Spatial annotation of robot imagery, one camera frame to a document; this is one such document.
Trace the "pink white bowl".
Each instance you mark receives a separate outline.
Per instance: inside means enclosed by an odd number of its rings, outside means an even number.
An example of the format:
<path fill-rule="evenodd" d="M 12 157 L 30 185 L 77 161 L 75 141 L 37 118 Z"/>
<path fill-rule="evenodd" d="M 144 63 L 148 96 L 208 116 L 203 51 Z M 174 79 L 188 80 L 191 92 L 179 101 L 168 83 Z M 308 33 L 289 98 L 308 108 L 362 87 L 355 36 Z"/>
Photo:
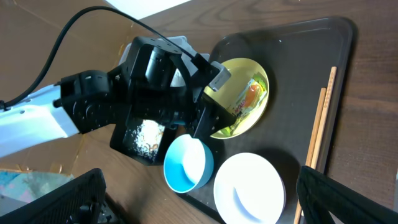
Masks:
<path fill-rule="evenodd" d="M 218 170 L 216 209 L 225 223 L 277 223 L 285 207 L 284 183 L 265 158 L 249 152 L 231 156 Z"/>

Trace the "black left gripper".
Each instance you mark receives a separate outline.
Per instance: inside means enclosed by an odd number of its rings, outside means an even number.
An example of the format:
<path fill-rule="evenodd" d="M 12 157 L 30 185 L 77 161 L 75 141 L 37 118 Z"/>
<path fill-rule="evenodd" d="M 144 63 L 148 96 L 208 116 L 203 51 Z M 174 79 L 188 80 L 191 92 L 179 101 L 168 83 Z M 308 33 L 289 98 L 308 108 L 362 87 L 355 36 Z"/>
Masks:
<path fill-rule="evenodd" d="M 216 75 L 216 69 L 201 55 L 195 56 L 191 62 L 198 69 L 193 76 L 190 76 L 182 59 L 174 57 L 174 65 L 185 82 L 185 86 L 174 87 L 177 94 L 174 104 L 178 108 L 176 122 L 185 126 L 192 137 L 203 139 L 217 132 L 217 129 L 231 126 L 236 117 L 205 93 L 205 88 Z"/>

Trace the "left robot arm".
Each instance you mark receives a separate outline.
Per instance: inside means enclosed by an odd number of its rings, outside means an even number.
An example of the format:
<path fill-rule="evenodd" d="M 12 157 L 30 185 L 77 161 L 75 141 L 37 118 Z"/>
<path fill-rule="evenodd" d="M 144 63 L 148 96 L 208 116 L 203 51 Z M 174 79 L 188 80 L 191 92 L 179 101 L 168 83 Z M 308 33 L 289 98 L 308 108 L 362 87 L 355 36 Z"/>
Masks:
<path fill-rule="evenodd" d="M 110 145 L 128 148 L 126 135 L 135 119 L 174 129 L 184 126 L 205 138 L 235 123 L 236 117 L 205 93 L 218 91 L 230 78 L 218 62 L 192 56 L 169 39 L 136 37 L 125 62 L 109 72 L 87 70 L 33 92 L 13 106 L 1 105 L 1 155 L 44 142 L 115 126 Z"/>

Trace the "yellow plate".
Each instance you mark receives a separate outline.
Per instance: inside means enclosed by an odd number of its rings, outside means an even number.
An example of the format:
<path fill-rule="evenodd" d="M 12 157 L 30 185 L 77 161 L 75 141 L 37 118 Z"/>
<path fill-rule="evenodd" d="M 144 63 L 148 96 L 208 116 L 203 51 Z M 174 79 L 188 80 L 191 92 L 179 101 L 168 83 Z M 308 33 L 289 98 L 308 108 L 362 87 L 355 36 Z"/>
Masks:
<path fill-rule="evenodd" d="M 211 135 L 215 139 L 229 139 L 251 129 L 263 115 L 269 99 L 269 80 L 266 71 L 249 58 L 233 58 L 222 63 L 231 78 L 219 91 L 205 88 L 205 93 L 236 116 L 236 122 Z"/>

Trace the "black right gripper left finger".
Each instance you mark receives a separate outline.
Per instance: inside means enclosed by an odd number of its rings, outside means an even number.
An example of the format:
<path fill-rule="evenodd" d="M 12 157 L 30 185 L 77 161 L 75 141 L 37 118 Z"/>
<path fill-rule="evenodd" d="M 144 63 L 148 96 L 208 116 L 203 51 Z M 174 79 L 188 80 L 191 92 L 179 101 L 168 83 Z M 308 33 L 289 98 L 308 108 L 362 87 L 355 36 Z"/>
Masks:
<path fill-rule="evenodd" d="M 1 217 L 1 223 L 97 223 L 106 183 L 95 168 Z"/>

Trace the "orange green snack wrapper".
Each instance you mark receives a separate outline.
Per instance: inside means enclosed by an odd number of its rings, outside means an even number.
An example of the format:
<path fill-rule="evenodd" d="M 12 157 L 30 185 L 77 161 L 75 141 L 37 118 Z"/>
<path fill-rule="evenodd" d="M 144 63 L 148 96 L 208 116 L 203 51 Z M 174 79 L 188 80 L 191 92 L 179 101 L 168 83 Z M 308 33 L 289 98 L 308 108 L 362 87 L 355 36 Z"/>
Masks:
<path fill-rule="evenodd" d="M 238 97 L 227 107 L 236 117 L 236 122 L 221 130 L 226 137 L 233 137 L 250 129 L 262 110 L 262 102 L 267 97 L 267 83 L 264 75 L 255 73 Z"/>

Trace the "blue bowl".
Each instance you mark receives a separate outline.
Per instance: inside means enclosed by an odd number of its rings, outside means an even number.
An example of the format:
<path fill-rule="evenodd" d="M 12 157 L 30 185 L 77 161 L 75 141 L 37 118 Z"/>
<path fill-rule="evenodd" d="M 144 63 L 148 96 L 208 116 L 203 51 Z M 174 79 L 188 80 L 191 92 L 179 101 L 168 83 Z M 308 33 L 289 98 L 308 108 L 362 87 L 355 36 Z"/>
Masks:
<path fill-rule="evenodd" d="M 176 193 L 184 194 L 204 186 L 211 178 L 214 158 L 199 139 L 183 134 L 169 146 L 164 159 L 164 177 Z"/>

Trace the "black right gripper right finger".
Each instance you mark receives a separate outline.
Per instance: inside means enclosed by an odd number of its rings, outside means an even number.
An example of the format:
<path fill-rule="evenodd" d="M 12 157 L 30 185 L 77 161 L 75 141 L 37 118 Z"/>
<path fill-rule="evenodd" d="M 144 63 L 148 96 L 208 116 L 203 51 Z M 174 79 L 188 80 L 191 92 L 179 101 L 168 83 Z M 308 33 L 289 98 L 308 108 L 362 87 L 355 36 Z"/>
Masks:
<path fill-rule="evenodd" d="M 307 223 L 396 224 L 397 212 L 386 208 L 309 166 L 298 175 L 296 191 Z"/>

